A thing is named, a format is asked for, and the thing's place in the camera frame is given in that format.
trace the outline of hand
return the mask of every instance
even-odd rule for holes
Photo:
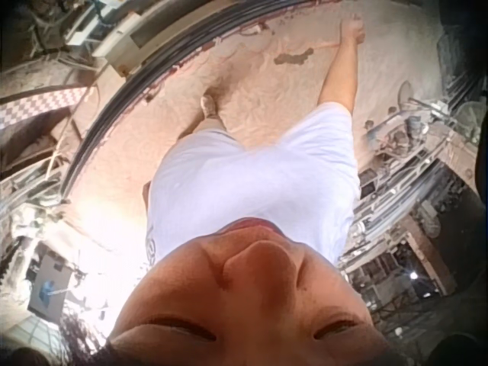
[[[364,22],[357,14],[341,20],[341,42],[354,40],[357,44],[364,42]]]

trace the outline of foot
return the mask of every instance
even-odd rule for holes
[[[214,99],[205,94],[200,100],[201,109],[204,112],[205,118],[213,117],[217,115],[217,106],[215,105]]]

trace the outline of eye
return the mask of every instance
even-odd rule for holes
[[[353,320],[339,320],[338,322],[329,324],[328,326],[324,326],[323,328],[321,328],[321,330],[316,332],[313,337],[314,339],[322,339],[325,336],[344,332],[345,330],[357,325],[358,324]]]
[[[203,326],[198,326],[186,320],[176,318],[158,318],[150,320],[146,324],[173,328],[180,332],[187,333],[191,336],[198,337],[208,342],[215,342],[217,340],[217,337],[212,332],[206,330]]]

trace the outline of nose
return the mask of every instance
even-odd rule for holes
[[[276,316],[294,304],[300,262],[285,247],[261,240],[225,262],[223,279],[228,291],[247,307]]]

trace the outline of sneaker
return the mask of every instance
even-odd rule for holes
[[[204,95],[200,100],[201,109],[204,112],[205,118],[217,115],[217,106],[214,99],[209,95]]]

